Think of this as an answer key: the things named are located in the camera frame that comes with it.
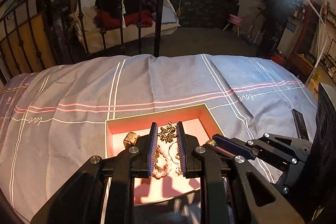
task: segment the pink box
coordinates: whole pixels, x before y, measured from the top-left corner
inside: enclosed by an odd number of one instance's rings
[[[106,120],[108,157],[117,156],[125,149],[123,140],[128,132],[143,136],[149,134],[152,122],[157,123],[160,132],[160,127],[166,127],[168,122],[176,124],[179,121],[183,123],[185,133],[196,136],[200,145],[203,145],[215,134],[223,135],[221,128],[205,104]],[[179,160],[175,158],[177,153],[176,139],[173,143],[163,142],[161,144],[170,152],[174,162],[173,170],[169,175],[160,179],[155,177],[136,178],[134,181],[134,204],[161,202],[197,190],[200,187],[199,179],[186,179],[175,172],[179,163]],[[158,166],[162,169],[164,165],[165,158],[160,155]]]

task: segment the pile of clothes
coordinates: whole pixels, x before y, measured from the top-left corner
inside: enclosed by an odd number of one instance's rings
[[[141,23],[144,28],[152,27],[155,18],[157,7],[157,0],[124,0],[125,24],[128,25],[139,23],[139,2],[142,2],[141,7]],[[118,29],[121,26],[121,15],[119,10],[120,0],[96,0],[97,15],[94,18],[95,24],[98,28],[105,28],[105,30]]]

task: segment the black metal railing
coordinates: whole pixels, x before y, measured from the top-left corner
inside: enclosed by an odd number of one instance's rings
[[[29,56],[27,54],[27,47],[29,46],[26,41],[24,41],[24,38],[22,38],[22,34],[20,33],[20,26],[22,24],[18,24],[18,20],[17,20],[17,14],[16,14],[16,9],[18,7],[20,7],[21,5],[25,5],[26,6],[26,16],[27,16],[27,21],[25,23],[28,23],[29,26],[29,32],[30,32],[30,36],[31,36],[31,41],[33,43],[33,50],[35,51],[35,56],[34,58],[36,58],[37,62],[41,64],[41,68],[45,69],[46,68],[46,62],[44,60],[44,56],[41,52],[41,49],[39,49],[39,43],[36,39],[36,36],[34,34],[34,30],[33,30],[33,26],[32,26],[32,16],[31,16],[31,11],[29,8],[29,4],[28,4],[29,0],[2,0],[0,2],[0,7],[7,7],[6,11],[3,13],[3,15],[0,17],[0,24],[2,23],[4,25],[4,37],[3,39],[0,41],[0,54],[1,54],[1,58],[2,61],[4,63],[4,66],[1,67],[0,70],[0,79],[2,80],[2,82],[5,84],[9,79],[8,77],[5,78],[4,75],[9,75],[10,78],[12,78],[13,76],[17,75],[18,73],[22,73],[22,72],[36,72],[33,70],[32,65],[30,63],[30,58],[31,56]],[[87,58],[90,58],[91,53],[89,51],[89,47],[88,47],[88,43],[87,43],[87,38],[85,35],[85,25],[83,22],[83,10],[82,10],[82,5],[81,5],[81,0],[76,0],[78,3],[78,19],[80,22],[80,28],[81,28],[81,32],[83,34],[83,42],[84,42],[84,48],[85,48],[85,53]],[[52,39],[53,39],[53,33],[52,33],[52,22],[53,22],[53,14],[52,14],[52,18],[50,18],[50,10],[46,9],[46,3],[45,0],[36,0],[36,3],[40,6],[40,12],[42,14],[42,19],[43,19],[43,25],[44,25],[44,31],[46,34],[46,37],[48,39],[49,42],[49,47],[51,48],[51,52],[53,54],[53,57],[55,59],[55,62],[57,63],[57,60],[59,60],[59,58],[57,58],[55,51],[53,50],[52,47]],[[123,31],[124,29],[122,28],[122,4],[121,4],[121,0],[119,0],[119,10],[120,10],[120,37],[121,37],[121,45],[120,45],[120,49],[122,51],[122,54],[124,54],[125,51],[125,43],[124,43],[124,35],[123,35]],[[62,29],[63,29],[63,33],[64,33],[64,37],[66,40],[70,40],[71,39],[71,35],[69,35],[68,32],[68,27],[66,24],[66,19],[63,12],[63,1],[60,0],[58,2],[58,6],[57,6],[57,10],[58,13],[57,15],[60,16],[60,20],[62,23]],[[138,45],[139,45],[139,54],[141,54],[141,31],[142,31],[142,17],[141,17],[141,9],[142,9],[142,2],[139,1],[139,14],[138,14],[138,24],[137,24],[137,28],[138,28]],[[161,20],[162,20],[162,9],[163,9],[163,0],[157,0],[157,10],[156,10],[156,24],[155,24],[155,35],[154,35],[154,56],[159,56],[159,52],[160,52],[160,37],[161,37]],[[13,15],[14,17],[14,30],[11,30],[11,32],[8,32],[7,29],[7,24],[6,24],[6,19],[8,19],[8,17],[10,15]],[[20,55],[17,52],[17,47],[13,47],[13,44],[11,43],[10,40],[10,35],[16,32],[17,37],[18,37],[18,45],[19,45],[19,49],[21,50],[22,55]],[[106,34],[106,30],[104,27],[101,27],[100,29],[100,34],[101,34],[101,39],[102,39],[102,43],[103,43],[103,51],[107,50],[106,47],[106,41],[105,41],[105,34]],[[7,42],[8,44],[8,48],[9,48],[9,52],[10,55],[7,54],[6,56],[4,55],[4,49],[2,48],[2,43]],[[72,53],[70,50],[70,47],[68,47],[68,51],[69,54],[71,56],[71,60],[73,60],[72,57]],[[11,58],[11,64],[14,64],[15,67],[15,71],[13,71],[14,69],[11,68],[8,64],[9,58]]]

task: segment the yellow panel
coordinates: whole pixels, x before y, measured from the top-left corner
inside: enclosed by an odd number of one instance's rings
[[[56,64],[55,64],[53,55],[49,47],[48,39],[44,32],[42,15],[38,14],[37,16],[33,17],[31,19],[31,25],[32,25],[37,47],[41,52],[41,57],[42,57],[45,68],[50,68],[52,66],[55,66]],[[19,32],[20,32],[21,39],[24,42],[24,49],[27,55],[27,59],[31,65],[33,72],[42,71],[43,68],[42,68],[40,60],[36,56],[36,49],[33,44],[33,39],[31,37],[31,32],[29,29],[28,22],[24,22],[21,26],[19,26]],[[16,61],[20,65],[21,72],[30,73],[30,70],[25,60],[25,57],[23,55],[22,49],[18,43],[17,31],[14,30],[13,32],[9,34],[8,37],[9,37],[9,41],[12,46]],[[1,42],[1,47],[5,54],[5,59],[6,59],[6,62],[8,63],[11,73],[13,74],[13,76],[18,75],[18,70],[15,68],[15,63],[12,58],[12,54],[10,52],[8,42],[6,41],[6,39],[4,39]]]

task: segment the pearl bracelet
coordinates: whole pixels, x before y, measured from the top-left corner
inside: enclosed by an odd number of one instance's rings
[[[153,175],[159,179],[161,177],[165,177],[166,175],[169,175],[170,171],[172,171],[173,166],[172,166],[172,161],[171,157],[169,156],[168,151],[166,151],[161,145],[157,145],[156,151],[160,154],[162,154],[166,158],[166,166],[164,170],[161,170],[160,167],[157,166],[158,160],[155,159],[155,165],[154,165],[154,170],[153,170]]]

